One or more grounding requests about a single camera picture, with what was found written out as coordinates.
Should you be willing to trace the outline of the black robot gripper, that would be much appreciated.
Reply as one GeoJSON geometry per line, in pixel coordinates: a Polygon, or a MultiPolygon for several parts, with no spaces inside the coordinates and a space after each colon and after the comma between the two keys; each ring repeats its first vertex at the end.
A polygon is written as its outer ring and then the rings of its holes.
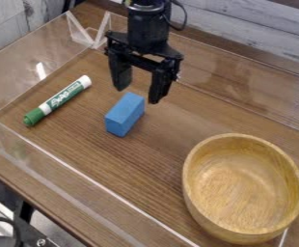
{"type": "Polygon", "coordinates": [[[150,71],[151,104],[159,103],[168,95],[183,60],[183,55],[168,45],[170,29],[184,29],[184,25],[175,26],[170,21],[171,5],[184,9],[180,2],[128,2],[128,31],[106,32],[106,55],[114,86],[119,92],[130,86],[132,67],[150,71]]]}

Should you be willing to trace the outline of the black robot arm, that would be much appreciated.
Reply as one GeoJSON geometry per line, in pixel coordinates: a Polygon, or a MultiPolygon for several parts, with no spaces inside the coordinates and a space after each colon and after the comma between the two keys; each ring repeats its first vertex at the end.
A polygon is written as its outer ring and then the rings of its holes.
{"type": "Polygon", "coordinates": [[[184,10],[178,0],[124,0],[128,9],[128,31],[106,32],[106,55],[112,83],[123,91],[132,81],[132,68],[152,73],[148,102],[156,104],[168,95],[171,83],[178,80],[183,54],[168,45],[168,31],[182,31],[171,24],[171,5],[184,10]]]}

